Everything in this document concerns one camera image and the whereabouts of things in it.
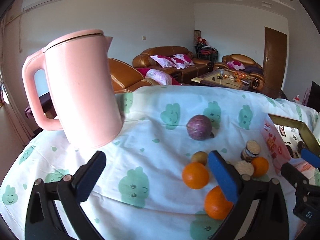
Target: leather armchair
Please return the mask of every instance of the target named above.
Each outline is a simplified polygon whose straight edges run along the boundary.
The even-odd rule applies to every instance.
[[[133,92],[139,87],[159,85],[151,78],[143,78],[139,71],[118,59],[109,58],[109,69],[115,94]]]
[[[187,54],[194,65],[190,65],[185,69],[176,69],[174,67],[162,68],[155,60],[150,56],[162,55],[171,57],[175,54]],[[157,70],[161,70],[180,83],[191,83],[191,79],[197,76],[203,75],[212,71],[212,63],[209,60],[194,58],[193,53],[185,47],[180,46],[164,46],[146,49],[141,52],[140,55],[136,56],[132,61],[134,68],[148,67]]]
[[[231,54],[231,55],[223,56],[222,62],[215,63],[213,66],[213,70],[217,70],[217,69],[221,68],[221,69],[224,69],[224,70],[227,70],[230,72],[234,72],[235,70],[230,70],[230,68],[227,64],[227,62],[234,61],[234,60],[240,61],[245,66],[257,66],[258,68],[262,69],[261,65],[256,63],[250,57],[247,57],[242,54]],[[264,76],[261,74],[258,74],[258,73],[250,73],[249,76],[251,78],[250,87],[261,92],[264,87],[264,83],[265,83]]]

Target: kettle spout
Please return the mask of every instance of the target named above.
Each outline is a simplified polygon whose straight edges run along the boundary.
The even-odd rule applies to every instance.
[[[105,38],[106,38],[106,50],[108,51],[113,37],[105,37]]]

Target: curtain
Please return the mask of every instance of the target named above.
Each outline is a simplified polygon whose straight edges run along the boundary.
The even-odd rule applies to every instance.
[[[3,97],[5,98],[5,103],[2,107],[5,107],[5,110],[8,114],[10,123],[17,134],[17,137],[22,145],[27,145],[31,140],[32,136],[34,136],[32,130],[27,125],[26,121],[21,116],[12,95],[10,93],[10,89],[5,83],[4,76],[4,26],[5,26],[5,16],[0,22],[0,84],[1,90],[3,93]]]

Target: orange fruit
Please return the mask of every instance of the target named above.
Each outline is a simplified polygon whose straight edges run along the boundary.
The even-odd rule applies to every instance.
[[[201,189],[209,182],[209,172],[201,163],[190,163],[182,171],[182,180],[192,189]]]
[[[256,157],[251,161],[254,167],[253,177],[258,178],[265,175],[269,169],[269,163],[264,157]]]
[[[226,200],[220,186],[214,187],[208,192],[204,199],[204,211],[209,217],[223,220],[227,217],[233,207],[233,203]]]

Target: purple onion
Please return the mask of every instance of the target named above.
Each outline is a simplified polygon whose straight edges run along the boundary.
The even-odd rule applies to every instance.
[[[210,136],[212,137],[211,121],[208,117],[202,114],[197,114],[192,117],[186,125],[188,135],[193,140],[202,141]]]

